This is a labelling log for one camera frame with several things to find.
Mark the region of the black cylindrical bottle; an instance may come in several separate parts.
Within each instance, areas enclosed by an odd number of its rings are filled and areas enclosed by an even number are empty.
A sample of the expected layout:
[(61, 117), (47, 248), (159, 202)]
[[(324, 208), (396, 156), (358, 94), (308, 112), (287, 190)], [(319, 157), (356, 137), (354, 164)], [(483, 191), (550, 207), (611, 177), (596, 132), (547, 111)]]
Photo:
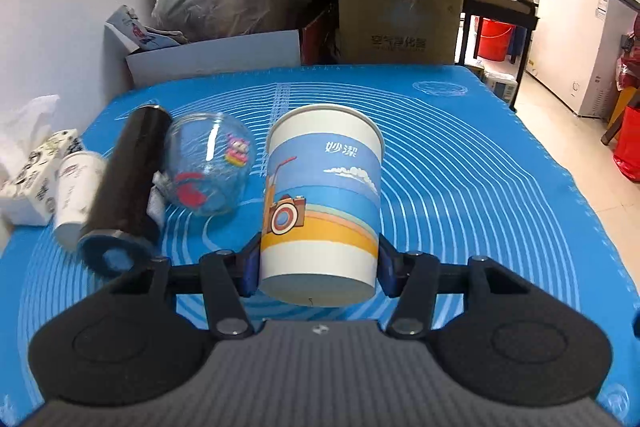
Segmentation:
[(150, 199), (171, 123), (163, 107), (138, 107), (108, 158), (77, 247), (101, 277), (118, 277), (157, 255), (164, 208)]

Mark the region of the blue silicone baking mat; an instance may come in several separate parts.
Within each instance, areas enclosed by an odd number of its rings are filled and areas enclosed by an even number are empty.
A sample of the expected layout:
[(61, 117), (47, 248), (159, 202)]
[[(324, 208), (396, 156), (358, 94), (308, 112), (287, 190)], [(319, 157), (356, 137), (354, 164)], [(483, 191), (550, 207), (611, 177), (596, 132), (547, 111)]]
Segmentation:
[[(115, 98), (81, 140), (110, 155), (129, 114), (146, 104), (175, 118), (226, 113), (250, 129), (257, 156), (230, 221), (166, 207), (160, 251), (176, 265), (192, 263), (240, 248), (259, 229), (267, 134), (289, 110), (317, 103), (357, 109), (382, 131), (386, 239), (448, 263), (491, 257), (587, 315), (613, 346), (599, 401), (639, 426), (636, 285), (570, 173), (466, 69), (316, 66), (169, 81)], [(52, 225), (13, 232), (1, 256), (2, 423), (19, 424), (42, 401), (27, 367), (32, 335), (102, 283), (62, 251)]]

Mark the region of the small white paper cup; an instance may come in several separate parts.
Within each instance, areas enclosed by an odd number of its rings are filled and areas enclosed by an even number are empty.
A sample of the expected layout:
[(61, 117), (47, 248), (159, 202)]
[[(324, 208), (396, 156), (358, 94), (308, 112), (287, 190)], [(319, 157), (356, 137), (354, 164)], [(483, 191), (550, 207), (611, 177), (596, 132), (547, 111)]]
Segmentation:
[(106, 167), (105, 158), (91, 150), (67, 155), (58, 169), (54, 237), (64, 251), (74, 251)]

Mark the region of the white open cardboard box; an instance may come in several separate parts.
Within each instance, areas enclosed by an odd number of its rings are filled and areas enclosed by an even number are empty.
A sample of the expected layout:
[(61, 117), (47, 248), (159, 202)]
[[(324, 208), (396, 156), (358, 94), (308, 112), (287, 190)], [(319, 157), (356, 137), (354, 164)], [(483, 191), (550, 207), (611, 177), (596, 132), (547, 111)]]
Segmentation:
[(296, 30), (187, 42), (178, 31), (144, 26), (127, 5), (106, 20), (105, 28), (124, 46), (124, 62), (137, 89), (171, 80), (302, 64)]

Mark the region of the lower cardboard box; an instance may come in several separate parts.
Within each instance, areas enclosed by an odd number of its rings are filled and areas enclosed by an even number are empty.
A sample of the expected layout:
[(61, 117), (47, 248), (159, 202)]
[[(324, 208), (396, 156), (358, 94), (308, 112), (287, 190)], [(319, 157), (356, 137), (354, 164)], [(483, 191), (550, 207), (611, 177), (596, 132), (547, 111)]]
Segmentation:
[(347, 64), (451, 65), (463, 0), (338, 0)]

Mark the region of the blue orange paper cup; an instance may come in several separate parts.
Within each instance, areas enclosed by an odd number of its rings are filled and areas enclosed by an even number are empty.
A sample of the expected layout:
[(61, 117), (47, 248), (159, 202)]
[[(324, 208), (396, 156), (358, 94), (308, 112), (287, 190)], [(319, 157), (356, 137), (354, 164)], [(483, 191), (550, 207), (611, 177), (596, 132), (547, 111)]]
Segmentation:
[(266, 141), (259, 288), (303, 307), (346, 307), (375, 293), (384, 140), (358, 110), (290, 110)]

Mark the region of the clear glass jar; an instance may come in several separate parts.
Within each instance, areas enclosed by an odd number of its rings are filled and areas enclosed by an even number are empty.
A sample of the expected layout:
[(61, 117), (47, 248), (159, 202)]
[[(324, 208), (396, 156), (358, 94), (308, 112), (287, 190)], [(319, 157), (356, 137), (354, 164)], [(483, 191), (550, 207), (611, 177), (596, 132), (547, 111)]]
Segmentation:
[(193, 113), (170, 125), (154, 182), (166, 199), (200, 216), (235, 210), (257, 153), (252, 132), (225, 113)]

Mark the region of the red bucket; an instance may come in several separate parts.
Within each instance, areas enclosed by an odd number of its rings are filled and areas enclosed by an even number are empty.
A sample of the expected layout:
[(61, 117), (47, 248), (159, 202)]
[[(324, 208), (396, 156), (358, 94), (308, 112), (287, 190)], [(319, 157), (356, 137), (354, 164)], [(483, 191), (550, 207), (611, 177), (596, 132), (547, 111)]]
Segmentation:
[(494, 62), (503, 62), (508, 53), (512, 32), (515, 26), (496, 20), (483, 20), (483, 25), (478, 26), (477, 54), (481, 58)]

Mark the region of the white tissue box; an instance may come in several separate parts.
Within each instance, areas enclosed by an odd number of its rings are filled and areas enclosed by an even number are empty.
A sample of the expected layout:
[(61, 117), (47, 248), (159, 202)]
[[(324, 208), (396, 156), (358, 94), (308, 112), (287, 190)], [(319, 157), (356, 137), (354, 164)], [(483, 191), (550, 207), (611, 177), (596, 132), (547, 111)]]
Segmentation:
[(61, 161), (84, 148), (77, 130), (52, 129), (58, 101), (38, 96), (1, 116), (1, 216), (14, 227), (49, 224)]

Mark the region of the white chest freezer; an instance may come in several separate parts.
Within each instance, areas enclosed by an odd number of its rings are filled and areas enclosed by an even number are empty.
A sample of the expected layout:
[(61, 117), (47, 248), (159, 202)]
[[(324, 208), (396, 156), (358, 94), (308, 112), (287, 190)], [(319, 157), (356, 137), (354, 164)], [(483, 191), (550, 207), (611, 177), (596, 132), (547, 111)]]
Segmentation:
[(608, 118), (620, 45), (638, 14), (637, 0), (539, 0), (526, 72), (576, 116)]

